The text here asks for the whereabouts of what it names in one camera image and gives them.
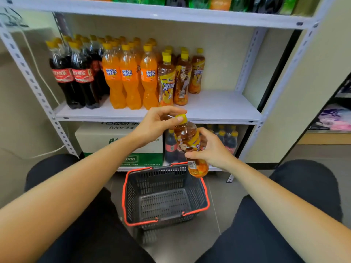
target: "hand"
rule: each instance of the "hand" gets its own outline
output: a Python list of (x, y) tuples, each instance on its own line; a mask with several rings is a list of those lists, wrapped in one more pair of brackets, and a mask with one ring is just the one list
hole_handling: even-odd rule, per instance
[(238, 159), (226, 149), (215, 134), (203, 127), (198, 128), (198, 130), (202, 134), (201, 141), (207, 142), (206, 149), (187, 152), (185, 156), (190, 159), (204, 159), (212, 166), (228, 170), (229, 163)]
[(138, 140), (138, 147), (145, 146), (160, 137), (166, 129), (174, 129), (183, 120), (182, 117), (172, 118), (169, 115), (186, 113), (187, 110), (174, 106), (151, 108), (131, 134)]

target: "green stripe on box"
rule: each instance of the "green stripe on box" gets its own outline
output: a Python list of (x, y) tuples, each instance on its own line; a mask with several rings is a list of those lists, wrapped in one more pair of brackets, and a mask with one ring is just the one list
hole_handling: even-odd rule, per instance
[[(87, 157), (92, 153), (84, 152)], [(163, 154), (162, 153), (135, 153), (130, 154), (121, 166), (162, 166)]]

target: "black trousers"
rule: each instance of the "black trousers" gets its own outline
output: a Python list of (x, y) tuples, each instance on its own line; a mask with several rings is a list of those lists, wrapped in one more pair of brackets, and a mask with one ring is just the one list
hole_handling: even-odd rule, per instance
[[(37, 163), (28, 173), (25, 191), (76, 163), (59, 154)], [(294, 160), (279, 166), (270, 179), (341, 221), (338, 183), (324, 165)], [(53, 243), (38, 262), (154, 262), (119, 220), (103, 188), (81, 216)], [(232, 225), (197, 263), (303, 262), (250, 196), (245, 196)]]

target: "black plastic basket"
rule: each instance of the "black plastic basket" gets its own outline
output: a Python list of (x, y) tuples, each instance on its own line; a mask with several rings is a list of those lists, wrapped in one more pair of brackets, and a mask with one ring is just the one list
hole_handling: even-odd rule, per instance
[(122, 208), (128, 226), (160, 228), (191, 220), (209, 206), (204, 180), (192, 176), (186, 162), (137, 169), (126, 175)]

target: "person's left arm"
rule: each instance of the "person's left arm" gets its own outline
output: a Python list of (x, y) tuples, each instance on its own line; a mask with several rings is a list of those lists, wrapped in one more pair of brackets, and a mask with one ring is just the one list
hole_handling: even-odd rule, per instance
[(152, 108), (129, 135), (52, 176), (0, 209), (0, 262), (33, 262), (82, 214), (125, 158), (179, 123)]

